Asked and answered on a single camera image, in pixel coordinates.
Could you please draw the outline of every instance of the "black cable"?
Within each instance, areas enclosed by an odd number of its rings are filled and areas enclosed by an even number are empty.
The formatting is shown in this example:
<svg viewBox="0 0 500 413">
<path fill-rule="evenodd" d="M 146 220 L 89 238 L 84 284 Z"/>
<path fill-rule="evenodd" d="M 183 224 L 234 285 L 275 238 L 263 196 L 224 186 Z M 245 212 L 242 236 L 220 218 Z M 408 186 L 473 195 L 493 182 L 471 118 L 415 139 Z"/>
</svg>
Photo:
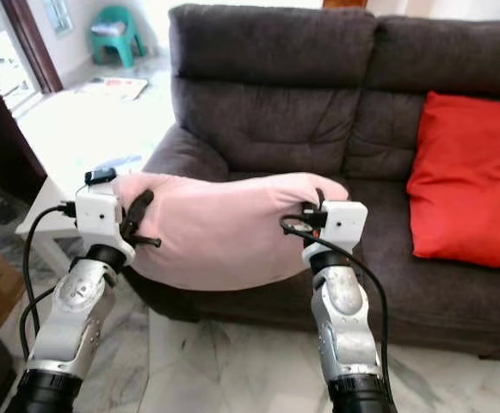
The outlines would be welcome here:
<svg viewBox="0 0 500 413">
<path fill-rule="evenodd" d="M 298 237 L 302 237 L 302 238 L 307 239 L 309 241 L 313 241 L 314 243 L 321 243 L 323 246 L 328 247 L 331 250 L 334 250 L 335 252 L 339 252 L 340 254 L 345 256 L 347 259 L 349 259 L 352 263 L 354 263 L 357 267 L 359 267 L 362 271 L 364 271 L 364 273 L 368 276 L 368 278 L 372 281 L 372 283 L 376 287 L 376 290 L 378 291 L 378 294 L 380 295 L 380 302 L 381 302 L 380 358 L 381 358 L 381 366 L 382 366 L 382 376 L 383 376 L 384 384 L 386 385 L 387 396 L 389 397 L 389 401 L 391 403 L 394 403 L 393 402 L 393 395 L 391 392 L 391 383 L 389 381 L 389 368 L 387 366 L 387 334 L 388 334 L 388 327 L 389 327 L 388 326 L 387 297 L 386 297 L 386 292 L 384 291 L 383 286 L 381 286 L 380 280 L 378 280 L 378 278 L 374 275 L 372 270 L 370 270 L 366 265 L 364 265 L 362 262 L 360 262 L 352 254 L 348 253 L 343 248 L 340 248 L 333 243 L 329 243 L 328 241 L 324 241 L 323 239 L 321 239 L 319 237 L 314 237 L 313 235 L 308 234 L 307 232 L 296 230 L 291 225 L 286 224 L 286 222 L 284 222 L 287 219 L 297 219 L 298 221 L 305 223 L 306 222 L 305 217 L 302 217 L 300 215 L 284 215 L 279 219 L 279 223 L 280 223 L 280 225 L 285 233 L 297 235 Z"/>
<path fill-rule="evenodd" d="M 34 239 L 35 229 L 37 228 L 37 225 L 39 224 L 41 219 L 48 213 L 51 213 L 53 211 L 62 211 L 62 210 L 64 210 L 63 206 L 53 206 L 52 208 L 47 208 L 43 210 L 34 219 L 34 222 L 32 223 L 32 226 L 29 229 L 28 237 L 26 238 L 26 243 L 24 244 L 24 255 L 22 257 L 22 276 L 24 277 L 26 294 L 28 295 L 28 302 L 29 302 L 28 307 L 31 309 L 32 317 L 34 319 L 35 335 L 37 335 L 37 333 L 40 330 L 40 315 L 37 313 L 37 307 L 34 304 L 34 289 L 32 287 L 32 281 L 29 278 L 29 251 L 32 246 L 32 240 Z"/>
<path fill-rule="evenodd" d="M 43 300 L 46 296 L 51 294 L 54 291 L 54 287 L 49 288 L 45 292 L 38 295 L 33 302 L 29 303 L 20 316 L 20 344 L 22 345 L 22 352 L 24 353 L 24 360 L 26 361 L 29 356 L 29 347 L 28 340 L 26 339 L 26 319 L 28 318 L 28 314 L 35 308 L 35 305 Z"/>
</svg>

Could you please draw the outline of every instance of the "wooden furniture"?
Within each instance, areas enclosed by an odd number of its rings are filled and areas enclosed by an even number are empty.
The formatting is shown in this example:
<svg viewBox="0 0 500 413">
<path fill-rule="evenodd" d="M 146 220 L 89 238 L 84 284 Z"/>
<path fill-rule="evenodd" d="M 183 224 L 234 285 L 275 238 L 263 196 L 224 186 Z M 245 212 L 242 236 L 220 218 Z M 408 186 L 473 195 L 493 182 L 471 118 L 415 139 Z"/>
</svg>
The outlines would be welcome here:
<svg viewBox="0 0 500 413">
<path fill-rule="evenodd" d="M 336 7 L 367 7 L 368 0 L 324 0 L 322 7 L 334 9 Z"/>
</svg>

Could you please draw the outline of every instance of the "cable connector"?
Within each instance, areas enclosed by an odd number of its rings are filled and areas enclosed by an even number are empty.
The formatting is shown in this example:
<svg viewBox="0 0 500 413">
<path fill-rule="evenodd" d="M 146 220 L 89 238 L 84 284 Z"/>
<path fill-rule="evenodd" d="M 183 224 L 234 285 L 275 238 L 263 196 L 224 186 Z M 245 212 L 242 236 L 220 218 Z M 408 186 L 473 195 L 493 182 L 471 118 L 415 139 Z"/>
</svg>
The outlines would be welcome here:
<svg viewBox="0 0 500 413">
<path fill-rule="evenodd" d="M 76 203 L 73 200 L 62 201 L 59 211 L 67 217 L 76 218 Z"/>
</svg>

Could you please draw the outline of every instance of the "doorway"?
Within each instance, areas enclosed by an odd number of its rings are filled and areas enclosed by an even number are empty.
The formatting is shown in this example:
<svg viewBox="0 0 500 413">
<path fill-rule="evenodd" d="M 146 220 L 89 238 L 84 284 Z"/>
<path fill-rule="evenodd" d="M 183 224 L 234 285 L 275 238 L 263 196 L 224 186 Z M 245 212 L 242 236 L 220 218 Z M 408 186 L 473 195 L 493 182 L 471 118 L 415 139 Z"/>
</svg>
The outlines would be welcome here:
<svg viewBox="0 0 500 413">
<path fill-rule="evenodd" d="M 13 112 L 40 86 L 0 2 L 0 96 Z"/>
</svg>

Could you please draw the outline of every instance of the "sofa backrest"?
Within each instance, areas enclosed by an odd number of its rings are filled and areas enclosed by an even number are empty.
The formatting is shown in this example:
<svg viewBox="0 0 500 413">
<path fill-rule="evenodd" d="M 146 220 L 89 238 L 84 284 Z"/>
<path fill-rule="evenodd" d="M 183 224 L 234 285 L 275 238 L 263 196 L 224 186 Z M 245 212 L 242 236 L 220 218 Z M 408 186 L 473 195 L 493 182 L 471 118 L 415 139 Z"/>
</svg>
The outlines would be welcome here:
<svg viewBox="0 0 500 413">
<path fill-rule="evenodd" d="M 373 46 L 358 9 L 170 12 L 177 123 L 232 170 L 339 174 Z"/>
<path fill-rule="evenodd" d="M 343 174 L 406 180 L 429 90 L 500 100 L 500 22 L 377 20 Z"/>
<path fill-rule="evenodd" d="M 500 22 L 196 5 L 170 19 L 177 123 L 234 171 L 404 180 L 427 91 L 500 98 Z"/>
</svg>

